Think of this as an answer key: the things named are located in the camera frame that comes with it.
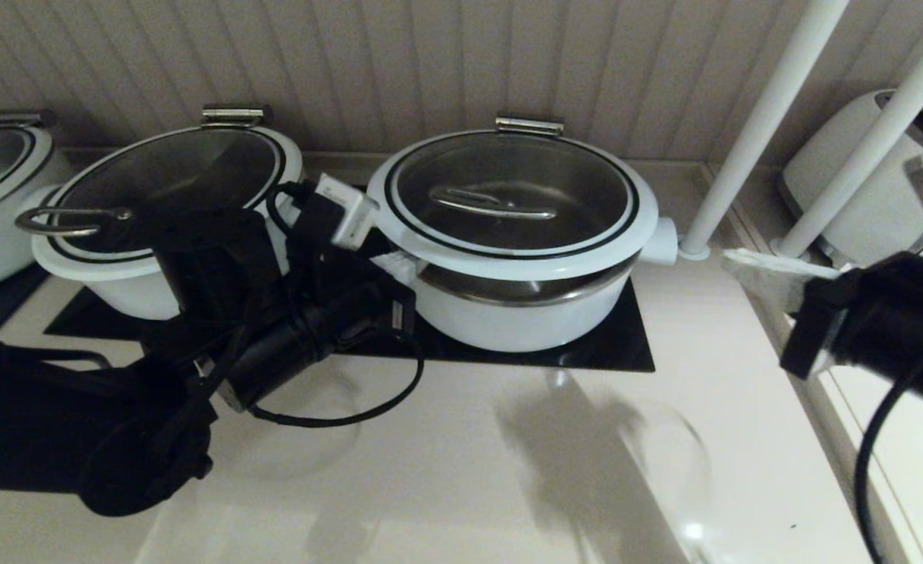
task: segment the lid hinge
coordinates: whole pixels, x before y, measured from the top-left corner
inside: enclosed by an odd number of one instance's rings
[[[0,110],[0,128],[49,128],[57,124],[51,110]]]
[[[534,133],[538,136],[562,136],[563,119],[561,117],[541,117],[541,115],[497,114],[498,132]]]
[[[208,103],[201,111],[202,128],[256,128],[273,120],[270,104]]]

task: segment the white pole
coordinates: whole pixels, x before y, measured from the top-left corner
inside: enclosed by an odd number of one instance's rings
[[[705,201],[702,202],[687,236],[681,240],[678,254],[691,260],[709,255],[708,241],[712,232],[729,210],[745,179],[765,153],[765,147],[792,100],[802,88],[806,76],[820,57],[820,51],[834,32],[849,0],[810,0],[795,31],[792,32],[781,60],[747,118],[733,149],[726,156],[722,170],[716,176]]]
[[[874,168],[897,143],[899,137],[914,121],[923,108],[923,55],[910,71],[908,78],[883,108],[880,117],[869,128],[862,142],[842,165],[838,174],[827,184],[813,206],[788,232],[783,240],[773,240],[774,253],[785,257],[798,257],[805,252],[834,216],[855,196],[862,182],[869,178]]]

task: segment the wall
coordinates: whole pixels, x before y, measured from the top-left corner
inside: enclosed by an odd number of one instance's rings
[[[719,161],[803,0],[0,2],[0,107],[51,107],[60,143],[121,146],[256,99],[307,150],[390,151],[562,115],[624,157]],[[923,49],[923,0],[853,1],[765,156],[783,164]]]

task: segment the white toaster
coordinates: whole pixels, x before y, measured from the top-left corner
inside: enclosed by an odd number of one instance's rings
[[[781,196],[797,217],[812,206],[851,156],[894,90],[852,100],[785,165]],[[898,251],[923,249],[923,207],[903,163],[923,151],[923,111],[817,240],[838,267],[870,265]]]

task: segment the pot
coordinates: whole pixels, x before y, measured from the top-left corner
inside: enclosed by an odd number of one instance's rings
[[[13,225],[27,198],[40,186],[71,176],[71,166],[54,150],[49,111],[0,111],[0,281],[33,263],[29,236]]]
[[[269,107],[206,107],[206,121],[197,128],[145,139],[97,161],[42,207],[20,216],[20,227],[34,234],[36,261],[82,282],[121,313],[175,317],[179,303],[157,259],[132,232],[132,222],[120,220],[210,208],[254,208],[268,217],[272,186],[302,176],[298,147],[260,125],[268,115]],[[297,217],[290,197],[277,207],[285,220]],[[283,233],[272,221],[267,231],[286,273]]]
[[[498,118],[400,151],[368,183],[377,226],[429,266],[416,311],[454,339],[523,353],[582,336],[638,260],[672,264],[673,221],[618,158],[555,122]]]

